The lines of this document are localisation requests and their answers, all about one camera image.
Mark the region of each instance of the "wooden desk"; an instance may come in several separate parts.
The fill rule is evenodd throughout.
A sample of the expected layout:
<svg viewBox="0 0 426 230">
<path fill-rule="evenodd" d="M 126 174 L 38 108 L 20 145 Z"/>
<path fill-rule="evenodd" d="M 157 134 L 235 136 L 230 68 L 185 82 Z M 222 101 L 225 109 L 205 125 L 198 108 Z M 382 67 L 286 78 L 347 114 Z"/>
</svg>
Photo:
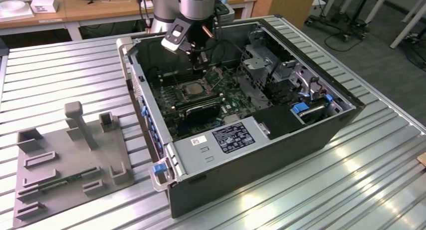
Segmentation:
<svg viewBox="0 0 426 230">
<path fill-rule="evenodd" d="M 138 15 L 140 9 L 136 0 L 64 0 L 68 21 L 109 18 L 125 15 Z"/>
<path fill-rule="evenodd" d="M 0 22 L 0 35 L 64 28 L 64 22 L 66 22 L 64 0 L 57 1 L 56 13 L 34 13 L 33 18 Z"/>
<path fill-rule="evenodd" d="M 0 35 L 65 28 L 72 40 L 81 40 L 81 26 L 141 19 L 136 0 L 94 0 L 90 4 L 88 2 L 60 0 L 57 13 L 34 14 L 34 18 L 0 23 Z M 242 8 L 241 18 L 251 16 L 254 2 L 255 0 L 227 0 L 234 9 Z M 154 16 L 153 8 L 148 9 L 148 15 L 150 18 Z"/>
</svg>

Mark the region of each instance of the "metal slotted table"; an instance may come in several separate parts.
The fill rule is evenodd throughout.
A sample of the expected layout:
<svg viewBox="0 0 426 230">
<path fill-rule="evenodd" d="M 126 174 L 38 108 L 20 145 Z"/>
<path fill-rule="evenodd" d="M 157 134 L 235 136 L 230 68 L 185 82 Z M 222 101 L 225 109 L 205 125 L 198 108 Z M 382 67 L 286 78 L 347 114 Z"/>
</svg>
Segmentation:
<svg viewBox="0 0 426 230">
<path fill-rule="evenodd" d="M 12 229 L 16 132 L 65 128 L 61 107 L 84 119 L 120 117 L 136 184 L 25 229 L 425 229 L 425 127 L 282 19 L 266 21 L 367 105 L 326 147 L 178 219 L 146 171 L 150 157 L 112 36 L 10 50 L 1 60 L 0 229 Z"/>
</svg>

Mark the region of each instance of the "gray floor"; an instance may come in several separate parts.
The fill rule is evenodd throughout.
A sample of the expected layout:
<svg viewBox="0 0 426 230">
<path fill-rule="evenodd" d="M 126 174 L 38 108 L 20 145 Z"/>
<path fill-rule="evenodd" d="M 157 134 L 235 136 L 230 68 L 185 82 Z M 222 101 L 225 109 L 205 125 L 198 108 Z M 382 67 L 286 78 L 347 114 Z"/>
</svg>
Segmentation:
<svg viewBox="0 0 426 230">
<path fill-rule="evenodd" d="M 359 15 L 362 20 L 366 18 L 375 2 L 375 0 L 366 2 Z M 350 16 L 358 3 L 359 0 L 353 0 L 347 10 Z M 337 33 L 335 29 L 314 24 L 313 26 L 305 26 L 302 31 L 374 88 L 426 125 L 426 72 L 407 61 L 399 48 L 391 49 L 389 47 L 405 27 L 401 22 L 403 17 L 403 13 L 383 5 L 369 25 L 370 33 L 366 39 L 347 52 L 337 52 L 325 45 L 325 38 Z M 425 26 L 423 23 L 419 23 L 413 31 L 419 31 Z M 358 39 L 351 39 L 349 43 L 343 43 L 331 38 L 327 43 L 335 49 L 347 49 L 358 41 Z"/>
</svg>

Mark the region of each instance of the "blue plastic clip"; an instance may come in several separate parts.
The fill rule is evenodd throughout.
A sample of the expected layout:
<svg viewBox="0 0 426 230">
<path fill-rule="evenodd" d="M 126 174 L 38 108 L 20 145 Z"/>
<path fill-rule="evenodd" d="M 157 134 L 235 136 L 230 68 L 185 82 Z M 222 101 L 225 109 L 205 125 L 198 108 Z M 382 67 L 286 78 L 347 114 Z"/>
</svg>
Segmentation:
<svg viewBox="0 0 426 230">
<path fill-rule="evenodd" d="M 293 111 L 295 114 L 303 112 L 305 110 L 309 109 L 309 106 L 306 105 L 306 103 L 297 103 L 294 106 L 293 106 Z"/>
<path fill-rule="evenodd" d="M 325 98 L 327 99 L 329 102 L 333 101 L 333 97 L 329 94 L 325 95 Z"/>
<path fill-rule="evenodd" d="M 146 116 L 148 115 L 148 110 L 146 110 L 146 106 L 144 106 L 142 108 L 141 108 L 141 115 L 142 116 Z"/>
<path fill-rule="evenodd" d="M 153 169 L 153 174 L 158 175 L 168 170 L 168 166 L 166 164 L 157 164 L 157 165 L 153 165 L 152 169 Z"/>
</svg>

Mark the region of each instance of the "green circuit board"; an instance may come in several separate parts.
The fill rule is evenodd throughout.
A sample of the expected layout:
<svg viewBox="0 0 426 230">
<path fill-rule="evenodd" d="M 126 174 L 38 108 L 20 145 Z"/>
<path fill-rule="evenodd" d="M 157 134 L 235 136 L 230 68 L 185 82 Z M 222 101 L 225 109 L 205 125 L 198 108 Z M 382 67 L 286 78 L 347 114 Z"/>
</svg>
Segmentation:
<svg viewBox="0 0 426 230">
<path fill-rule="evenodd" d="M 152 93 L 174 140 L 227 124 L 223 121 L 227 116 L 242 119 L 257 110 L 239 89 L 234 69 L 212 68 L 201 79 L 153 88 Z M 186 111 L 214 103 L 219 104 L 221 110 L 217 117 L 208 123 L 186 126 Z"/>
</svg>

